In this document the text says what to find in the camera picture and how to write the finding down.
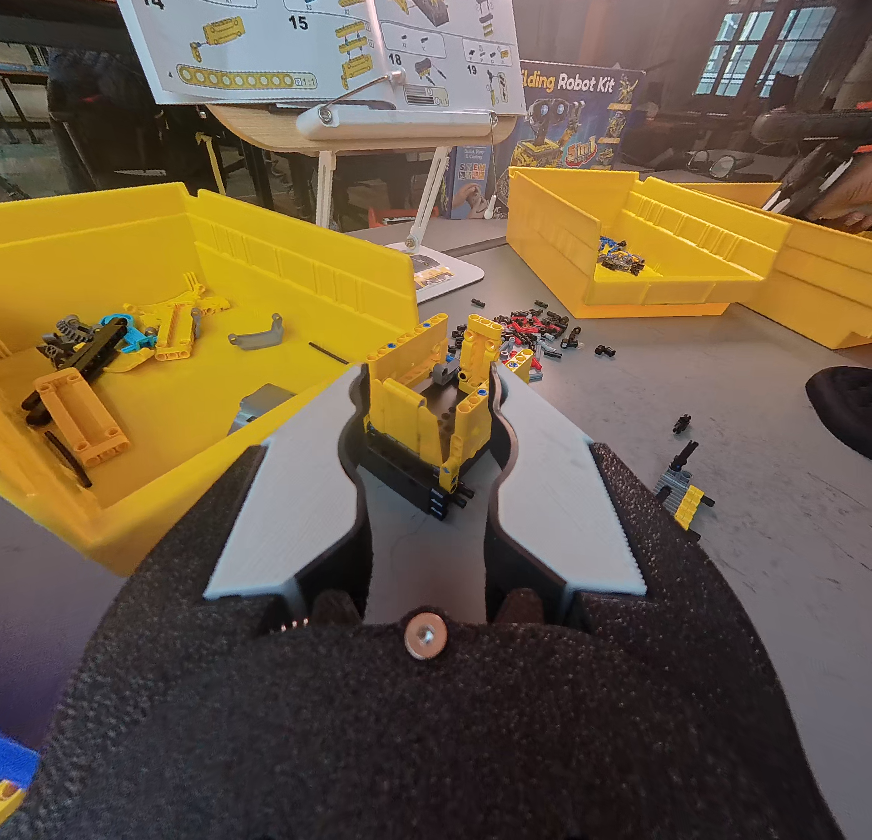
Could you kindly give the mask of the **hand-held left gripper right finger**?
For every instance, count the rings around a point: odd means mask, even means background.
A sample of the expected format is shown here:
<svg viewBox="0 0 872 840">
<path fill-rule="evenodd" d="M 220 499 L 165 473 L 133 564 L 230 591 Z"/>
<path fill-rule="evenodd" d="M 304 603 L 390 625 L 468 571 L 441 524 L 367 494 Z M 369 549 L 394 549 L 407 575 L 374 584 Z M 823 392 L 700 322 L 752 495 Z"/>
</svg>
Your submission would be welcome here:
<svg viewBox="0 0 872 840">
<path fill-rule="evenodd" d="M 488 622 L 520 589 L 538 596 L 547 624 L 567 623 L 578 593 L 646 596 L 591 438 L 506 365 L 490 377 L 489 445 L 500 474 L 486 516 Z"/>
</svg>

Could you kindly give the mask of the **yellow plastic bin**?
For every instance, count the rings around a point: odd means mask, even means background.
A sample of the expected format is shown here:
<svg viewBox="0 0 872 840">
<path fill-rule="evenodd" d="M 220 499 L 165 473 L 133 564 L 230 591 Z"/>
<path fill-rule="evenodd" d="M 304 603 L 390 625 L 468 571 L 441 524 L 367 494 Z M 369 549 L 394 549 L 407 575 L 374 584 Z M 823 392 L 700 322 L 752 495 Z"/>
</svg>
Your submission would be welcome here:
<svg viewBox="0 0 872 840">
<path fill-rule="evenodd" d="M 3 203 L 1 235 L 2 501 L 120 576 L 343 372 L 310 341 L 362 362 L 419 322 L 408 255 L 180 183 Z M 231 307 L 202 319 L 190 358 L 96 381 L 131 447 L 92 468 L 85 489 L 25 422 L 33 381 L 52 373 L 38 344 L 70 315 L 94 324 L 177 296 L 190 271 Z M 282 344 L 229 344 L 274 313 Z M 228 435 L 241 399 L 265 384 L 296 396 Z"/>
<path fill-rule="evenodd" d="M 511 168 L 507 242 L 573 318 L 717 316 L 749 300 L 791 225 L 776 214 L 634 172 Z M 600 237 L 645 259 L 597 263 Z"/>
<path fill-rule="evenodd" d="M 791 230 L 768 279 L 742 304 L 834 351 L 869 344 L 870 232 L 850 235 L 788 222 Z"/>
</svg>

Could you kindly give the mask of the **yellow black lego model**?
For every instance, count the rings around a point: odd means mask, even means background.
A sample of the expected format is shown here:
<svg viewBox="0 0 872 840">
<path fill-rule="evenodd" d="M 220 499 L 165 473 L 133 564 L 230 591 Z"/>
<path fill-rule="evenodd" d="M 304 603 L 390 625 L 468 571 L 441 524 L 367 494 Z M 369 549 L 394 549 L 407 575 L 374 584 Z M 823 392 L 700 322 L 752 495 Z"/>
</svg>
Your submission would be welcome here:
<svg viewBox="0 0 872 840">
<path fill-rule="evenodd" d="M 472 314 L 453 358 L 441 313 L 366 358 L 363 466 L 438 521 L 474 497 L 463 476 L 491 439 L 491 370 L 502 343 L 500 323 Z"/>
</svg>

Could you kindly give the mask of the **heap of grey yellow lego parts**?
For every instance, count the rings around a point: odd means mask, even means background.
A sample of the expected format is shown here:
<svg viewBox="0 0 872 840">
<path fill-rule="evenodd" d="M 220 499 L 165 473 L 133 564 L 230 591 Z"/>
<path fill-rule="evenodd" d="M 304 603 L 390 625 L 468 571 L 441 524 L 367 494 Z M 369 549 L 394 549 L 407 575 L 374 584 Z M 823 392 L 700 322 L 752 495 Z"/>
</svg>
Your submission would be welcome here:
<svg viewBox="0 0 872 840">
<path fill-rule="evenodd" d="M 627 249 L 626 240 L 615 240 L 602 235 L 599 240 L 597 263 L 602 267 L 638 277 L 646 267 L 645 259 Z"/>
</svg>

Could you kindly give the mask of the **grey curved lego piece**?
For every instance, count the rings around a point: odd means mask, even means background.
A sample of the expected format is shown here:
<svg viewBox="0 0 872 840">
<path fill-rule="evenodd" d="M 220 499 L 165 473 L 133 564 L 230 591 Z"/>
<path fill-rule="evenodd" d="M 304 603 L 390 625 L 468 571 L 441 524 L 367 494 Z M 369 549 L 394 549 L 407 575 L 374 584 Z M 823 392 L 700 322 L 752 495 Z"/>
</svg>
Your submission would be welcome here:
<svg viewBox="0 0 872 840">
<path fill-rule="evenodd" d="M 274 313 L 271 316 L 270 327 L 259 333 L 246 333 L 228 335 L 228 342 L 244 352 L 260 351 L 282 344 L 284 337 L 284 325 L 282 316 Z"/>
</svg>

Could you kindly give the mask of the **pile of small lego pins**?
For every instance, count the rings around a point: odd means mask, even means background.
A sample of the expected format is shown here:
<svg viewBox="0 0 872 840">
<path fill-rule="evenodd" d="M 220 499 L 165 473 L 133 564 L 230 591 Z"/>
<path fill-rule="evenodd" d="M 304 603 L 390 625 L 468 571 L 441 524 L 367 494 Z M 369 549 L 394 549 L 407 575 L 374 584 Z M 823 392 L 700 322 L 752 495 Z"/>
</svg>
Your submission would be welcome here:
<svg viewBox="0 0 872 840">
<path fill-rule="evenodd" d="M 446 368 L 463 391 L 482 384 L 497 363 L 527 383 L 541 381 L 544 363 L 583 348 L 581 327 L 542 301 L 493 318 L 484 314 L 485 302 L 474 299 L 472 305 L 476 311 L 449 334 L 446 349 Z"/>
</svg>

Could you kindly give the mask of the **blue lego piece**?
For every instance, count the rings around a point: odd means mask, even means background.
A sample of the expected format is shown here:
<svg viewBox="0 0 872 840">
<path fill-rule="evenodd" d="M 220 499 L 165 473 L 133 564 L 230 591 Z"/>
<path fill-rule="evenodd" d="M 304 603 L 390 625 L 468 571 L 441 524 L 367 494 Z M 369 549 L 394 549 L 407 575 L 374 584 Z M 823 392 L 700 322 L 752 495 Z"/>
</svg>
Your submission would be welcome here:
<svg viewBox="0 0 872 840">
<path fill-rule="evenodd" d="M 119 349 L 122 353 L 139 353 L 155 348 L 158 338 L 158 329 L 155 326 L 148 326 L 144 331 L 141 331 L 137 327 L 136 317 L 127 313 L 113 313 L 104 316 L 100 320 L 100 325 L 106 326 L 113 319 L 123 320 L 126 324 L 126 333 Z"/>
</svg>

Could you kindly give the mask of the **black eyeglasses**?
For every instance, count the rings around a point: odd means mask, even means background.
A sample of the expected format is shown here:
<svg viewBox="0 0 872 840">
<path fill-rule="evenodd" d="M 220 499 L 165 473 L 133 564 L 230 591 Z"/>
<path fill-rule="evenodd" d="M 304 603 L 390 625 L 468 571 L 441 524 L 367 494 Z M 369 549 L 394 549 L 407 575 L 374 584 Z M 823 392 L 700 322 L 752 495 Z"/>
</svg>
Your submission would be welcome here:
<svg viewBox="0 0 872 840">
<path fill-rule="evenodd" d="M 738 170 L 751 166 L 754 161 L 753 154 L 701 149 L 689 153 L 686 168 L 692 173 L 703 174 L 714 180 L 728 180 Z"/>
</svg>

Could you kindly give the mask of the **folded leaflet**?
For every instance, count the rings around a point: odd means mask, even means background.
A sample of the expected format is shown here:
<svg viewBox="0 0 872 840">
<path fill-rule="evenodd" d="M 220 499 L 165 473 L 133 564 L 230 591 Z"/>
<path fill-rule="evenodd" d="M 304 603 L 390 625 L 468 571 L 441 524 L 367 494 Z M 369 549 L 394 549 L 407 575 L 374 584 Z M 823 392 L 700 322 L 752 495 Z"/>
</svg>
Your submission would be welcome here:
<svg viewBox="0 0 872 840">
<path fill-rule="evenodd" d="M 454 278 L 454 272 L 444 261 L 416 253 L 411 255 L 415 289 L 421 291 Z"/>
</svg>

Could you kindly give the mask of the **black mesh chair back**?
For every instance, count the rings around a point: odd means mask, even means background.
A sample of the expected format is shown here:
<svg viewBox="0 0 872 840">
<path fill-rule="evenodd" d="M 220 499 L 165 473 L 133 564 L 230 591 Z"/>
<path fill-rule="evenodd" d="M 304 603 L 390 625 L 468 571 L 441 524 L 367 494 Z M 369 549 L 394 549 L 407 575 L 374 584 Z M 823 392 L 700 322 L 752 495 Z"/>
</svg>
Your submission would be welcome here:
<svg viewBox="0 0 872 840">
<path fill-rule="evenodd" d="M 805 384 L 823 426 L 845 446 L 871 459 L 871 369 L 833 366 Z"/>
</svg>

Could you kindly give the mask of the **blue plastic bin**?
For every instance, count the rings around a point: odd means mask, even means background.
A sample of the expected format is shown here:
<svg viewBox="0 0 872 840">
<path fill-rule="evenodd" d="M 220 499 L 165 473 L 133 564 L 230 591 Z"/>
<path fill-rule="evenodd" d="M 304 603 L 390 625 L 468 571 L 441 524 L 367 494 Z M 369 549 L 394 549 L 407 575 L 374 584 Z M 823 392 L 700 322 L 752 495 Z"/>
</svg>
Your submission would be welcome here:
<svg viewBox="0 0 872 840">
<path fill-rule="evenodd" d="M 33 781 L 40 755 L 18 741 L 1 734 L 1 782 L 27 791 Z"/>
</svg>

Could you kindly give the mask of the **white wooden book stand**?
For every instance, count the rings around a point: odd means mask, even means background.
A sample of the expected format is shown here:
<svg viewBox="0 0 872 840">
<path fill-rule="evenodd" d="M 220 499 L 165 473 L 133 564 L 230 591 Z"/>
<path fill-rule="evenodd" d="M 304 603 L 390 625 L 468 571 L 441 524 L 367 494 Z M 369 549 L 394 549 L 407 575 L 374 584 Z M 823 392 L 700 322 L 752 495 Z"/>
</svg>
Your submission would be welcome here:
<svg viewBox="0 0 872 840">
<path fill-rule="evenodd" d="M 460 258 L 423 245 L 448 156 L 454 147 L 495 144 L 512 132 L 518 116 L 489 111 L 437 112 L 434 106 L 416 105 L 410 111 L 374 109 L 350 104 L 351 93 L 322 102 L 300 114 L 270 113 L 266 106 L 209 104 L 217 120 L 246 143 L 275 154 L 317 156 L 315 224 L 328 229 L 332 219 L 333 177 L 340 154 L 383 150 L 434 148 L 418 211 L 403 243 L 390 248 L 408 257 L 436 261 L 435 270 L 450 270 L 451 277 L 417 290 L 418 304 L 477 283 L 484 271 Z"/>
</svg>

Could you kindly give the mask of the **black office chair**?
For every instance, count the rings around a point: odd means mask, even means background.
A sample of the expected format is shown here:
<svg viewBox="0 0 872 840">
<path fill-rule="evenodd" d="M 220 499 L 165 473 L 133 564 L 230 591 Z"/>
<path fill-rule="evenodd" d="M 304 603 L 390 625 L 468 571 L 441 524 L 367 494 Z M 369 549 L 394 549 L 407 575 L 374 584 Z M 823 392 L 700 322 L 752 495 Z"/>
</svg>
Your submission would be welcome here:
<svg viewBox="0 0 872 840">
<path fill-rule="evenodd" d="M 50 47 L 47 107 L 69 191 L 182 182 L 214 189 L 195 109 L 160 105 L 135 56 Z"/>
</svg>

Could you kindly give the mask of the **instruction booklet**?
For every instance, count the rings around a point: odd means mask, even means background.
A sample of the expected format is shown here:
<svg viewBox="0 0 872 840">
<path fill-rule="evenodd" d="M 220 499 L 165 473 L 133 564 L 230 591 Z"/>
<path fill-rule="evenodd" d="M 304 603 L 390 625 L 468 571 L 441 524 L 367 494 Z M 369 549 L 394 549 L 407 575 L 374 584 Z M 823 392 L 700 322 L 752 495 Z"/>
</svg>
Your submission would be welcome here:
<svg viewBox="0 0 872 840">
<path fill-rule="evenodd" d="M 511 0 L 116 0 L 171 104 L 526 109 Z"/>
</svg>

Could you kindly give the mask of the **orange lego frame panel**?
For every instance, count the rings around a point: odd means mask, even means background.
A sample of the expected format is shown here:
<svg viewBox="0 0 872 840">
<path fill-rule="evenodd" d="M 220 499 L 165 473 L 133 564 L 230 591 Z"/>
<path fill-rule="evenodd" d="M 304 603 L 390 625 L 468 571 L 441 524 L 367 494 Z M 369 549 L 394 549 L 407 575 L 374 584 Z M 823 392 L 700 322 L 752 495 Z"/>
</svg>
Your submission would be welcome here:
<svg viewBox="0 0 872 840">
<path fill-rule="evenodd" d="M 84 468 L 130 449 L 126 434 L 77 368 L 36 378 L 33 387 L 51 422 Z"/>
</svg>

